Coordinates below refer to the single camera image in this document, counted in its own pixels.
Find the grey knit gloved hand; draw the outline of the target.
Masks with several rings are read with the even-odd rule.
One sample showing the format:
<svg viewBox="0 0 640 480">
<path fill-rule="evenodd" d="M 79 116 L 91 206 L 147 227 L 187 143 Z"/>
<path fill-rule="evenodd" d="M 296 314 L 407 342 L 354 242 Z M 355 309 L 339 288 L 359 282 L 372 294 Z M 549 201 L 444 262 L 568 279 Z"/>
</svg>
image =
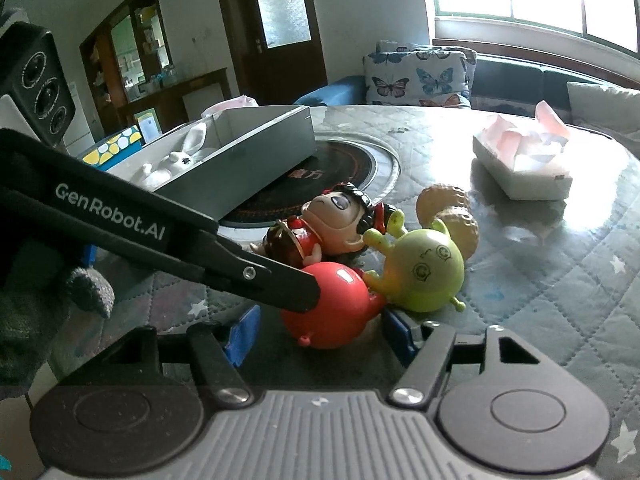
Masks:
<svg viewBox="0 0 640 480">
<path fill-rule="evenodd" d="M 66 249 L 14 248 L 1 258 L 1 397 L 28 390 L 76 307 L 111 316 L 112 285 Z"/>
</svg>

